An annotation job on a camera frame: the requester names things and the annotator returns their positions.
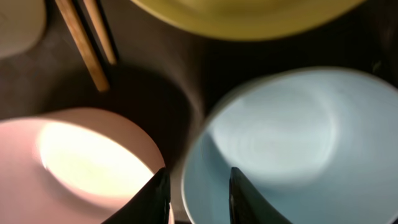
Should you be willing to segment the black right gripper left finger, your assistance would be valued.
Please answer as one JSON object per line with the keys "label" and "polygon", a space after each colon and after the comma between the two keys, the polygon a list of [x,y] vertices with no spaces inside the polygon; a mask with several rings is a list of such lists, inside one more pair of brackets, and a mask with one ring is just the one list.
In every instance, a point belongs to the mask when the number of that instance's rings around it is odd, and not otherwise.
{"label": "black right gripper left finger", "polygon": [[170,176],[163,167],[103,224],[168,224],[170,199]]}

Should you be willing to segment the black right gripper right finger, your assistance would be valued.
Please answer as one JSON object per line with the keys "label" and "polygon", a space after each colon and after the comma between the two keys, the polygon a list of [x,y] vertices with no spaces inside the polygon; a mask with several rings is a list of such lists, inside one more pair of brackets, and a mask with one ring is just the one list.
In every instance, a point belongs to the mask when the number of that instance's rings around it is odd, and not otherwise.
{"label": "black right gripper right finger", "polygon": [[231,224],[291,224],[237,167],[229,178],[229,217]]}

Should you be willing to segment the light blue bowl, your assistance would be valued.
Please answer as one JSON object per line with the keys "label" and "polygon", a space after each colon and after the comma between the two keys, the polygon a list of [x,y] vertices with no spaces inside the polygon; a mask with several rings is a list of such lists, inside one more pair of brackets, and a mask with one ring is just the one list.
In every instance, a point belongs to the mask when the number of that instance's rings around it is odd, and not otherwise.
{"label": "light blue bowl", "polygon": [[395,222],[397,89],[343,68],[244,83],[190,146],[182,198],[191,222],[229,222],[233,167],[292,223]]}

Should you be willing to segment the pink white bowl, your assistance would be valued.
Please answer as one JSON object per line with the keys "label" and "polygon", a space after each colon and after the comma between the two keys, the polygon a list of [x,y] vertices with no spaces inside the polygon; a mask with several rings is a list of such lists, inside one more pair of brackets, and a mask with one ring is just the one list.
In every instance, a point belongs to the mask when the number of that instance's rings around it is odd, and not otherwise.
{"label": "pink white bowl", "polygon": [[165,165],[137,124],[95,108],[1,121],[1,223],[101,223]]}

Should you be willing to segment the white paper cup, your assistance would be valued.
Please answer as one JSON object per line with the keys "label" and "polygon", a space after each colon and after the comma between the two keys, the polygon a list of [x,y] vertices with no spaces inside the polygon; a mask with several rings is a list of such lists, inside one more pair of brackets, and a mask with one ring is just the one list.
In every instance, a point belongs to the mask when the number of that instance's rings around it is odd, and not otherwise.
{"label": "white paper cup", "polygon": [[47,22],[44,0],[1,0],[1,58],[32,48]]}

